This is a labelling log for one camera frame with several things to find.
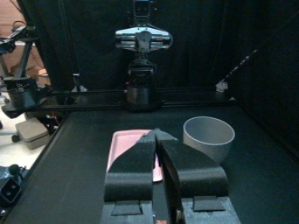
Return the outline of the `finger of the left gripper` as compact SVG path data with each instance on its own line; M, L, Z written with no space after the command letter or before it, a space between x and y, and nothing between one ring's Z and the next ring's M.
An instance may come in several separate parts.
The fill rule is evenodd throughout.
M149 53L151 51L151 39L152 39L152 33L149 31L144 32L144 52Z
M141 32L137 32L135 34L135 40L136 40L137 51L143 53L144 52L144 34Z

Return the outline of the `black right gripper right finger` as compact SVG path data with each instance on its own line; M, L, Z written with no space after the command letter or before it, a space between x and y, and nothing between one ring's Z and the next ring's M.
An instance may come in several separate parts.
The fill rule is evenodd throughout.
M181 211L184 200L193 212L221 212L228 196L227 174L220 165L171 134L155 131L157 157L163 168L165 195L171 211Z

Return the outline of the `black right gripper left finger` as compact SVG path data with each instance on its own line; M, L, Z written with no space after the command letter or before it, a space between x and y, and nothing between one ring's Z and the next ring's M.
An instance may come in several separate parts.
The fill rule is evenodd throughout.
M155 133L117 131L112 136L104 181L104 208L111 216L144 215L152 201Z

